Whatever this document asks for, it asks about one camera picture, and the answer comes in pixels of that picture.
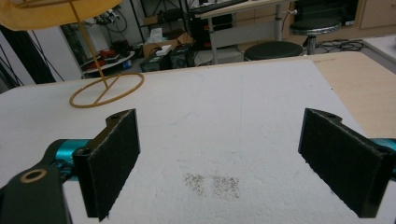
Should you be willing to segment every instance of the stool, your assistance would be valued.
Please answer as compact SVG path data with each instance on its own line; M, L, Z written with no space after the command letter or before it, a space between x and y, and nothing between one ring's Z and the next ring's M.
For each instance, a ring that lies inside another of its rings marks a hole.
M307 54L315 54L317 44L316 35L324 35L339 30L341 22L334 19L310 19L297 21L290 26L290 31L295 35L308 35L303 46Z
M258 61L275 58L300 56L303 48L286 41L272 41L255 45L245 50L245 61Z

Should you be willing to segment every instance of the box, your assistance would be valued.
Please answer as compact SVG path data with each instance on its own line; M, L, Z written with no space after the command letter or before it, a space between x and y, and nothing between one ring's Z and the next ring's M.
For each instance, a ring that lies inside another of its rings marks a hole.
M147 58L156 48L160 48L165 45L171 45L172 49L174 49L177 45L192 44L194 42L192 37L180 28L164 32L163 37L166 37L169 40L158 43L147 43L143 45L143 55L145 58Z
M163 14L160 15L154 15L150 17L146 17L143 19L143 24L145 25L151 25L151 24L157 24L163 20Z

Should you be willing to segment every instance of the round wire base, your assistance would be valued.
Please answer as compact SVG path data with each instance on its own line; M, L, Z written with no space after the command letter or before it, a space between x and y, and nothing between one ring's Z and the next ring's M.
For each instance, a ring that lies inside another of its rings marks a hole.
M102 97L107 93L107 91L110 90L110 88L114 85L114 83L116 83L116 81L117 81L120 77L123 77L123 76L139 76L139 77L141 78L141 80L140 80L140 82L139 82L135 87L133 87L132 89L129 89L129 90L126 91L125 93L120 94L120 95L118 95L118 96L115 96L115 97L113 97L113 98L111 98L111 99L108 99L108 100L100 101L100 100L102 99ZM111 79L111 78L114 78L114 80L113 80L113 81L110 83L110 85L102 92L102 94L99 95L99 97L96 99L95 102L93 102L92 104L88 104L88 105L78 105L78 104L75 104L75 103L74 103L75 98L76 98L80 93L82 93L83 91L87 90L89 87L91 87L91 86L93 86L93 85L95 85L95 84L97 84L97 83L105 82L106 80ZM108 104L108 103L117 101L117 100L119 100L120 98L122 98L122 97L124 97L124 96L127 96L127 95L131 94L132 92L134 92L135 90L139 89L139 87L143 84L144 81L145 81L145 77L144 77L142 74L140 74L140 73L124 73L124 74L118 74L118 75L113 75L113 76L108 76L108 77L102 77L102 78L100 78L100 79L98 79L98 80L96 80L96 81L94 81L94 82L91 82L90 84L88 84L88 85L86 85L85 87L79 89L78 91L76 91L76 92L70 97L69 103L70 103L70 105L72 105L73 107L76 107L76 108L91 108L91 107L95 107L95 106L99 106L99 105L106 105L106 104Z

